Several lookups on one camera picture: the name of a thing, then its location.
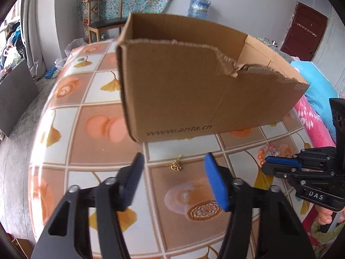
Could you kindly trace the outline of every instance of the water bottle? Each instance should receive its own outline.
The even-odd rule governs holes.
[[[211,0],[190,0],[188,16],[206,20]]]

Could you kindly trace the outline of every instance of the pink bead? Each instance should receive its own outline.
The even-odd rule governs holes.
[[[270,146],[269,146],[268,144],[266,144],[266,145],[263,147],[263,150],[264,150],[265,153],[266,153],[267,151],[270,150]]]

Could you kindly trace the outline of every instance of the metal bolt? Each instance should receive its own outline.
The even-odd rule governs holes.
[[[107,180],[106,180],[106,184],[107,185],[112,185],[116,182],[116,177],[109,177]]]
[[[70,193],[75,193],[76,191],[78,191],[80,189],[80,187],[78,185],[72,185],[68,188],[68,191]]]
[[[235,178],[232,183],[234,185],[241,186],[243,185],[243,180],[241,178]]]
[[[277,185],[272,185],[270,187],[270,190],[275,193],[279,193],[281,191],[281,189]]]

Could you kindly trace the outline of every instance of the concrete floor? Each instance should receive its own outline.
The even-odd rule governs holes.
[[[43,106],[56,79],[38,81],[40,94],[0,142],[0,222],[16,238],[34,245],[28,203],[28,169],[34,135]]]

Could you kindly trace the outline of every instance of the blue pillow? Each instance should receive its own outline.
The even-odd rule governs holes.
[[[292,67],[297,68],[303,78],[309,83],[305,96],[315,111],[320,115],[332,139],[336,141],[335,127],[333,125],[330,98],[340,98],[331,83],[320,72],[313,62],[292,61]]]

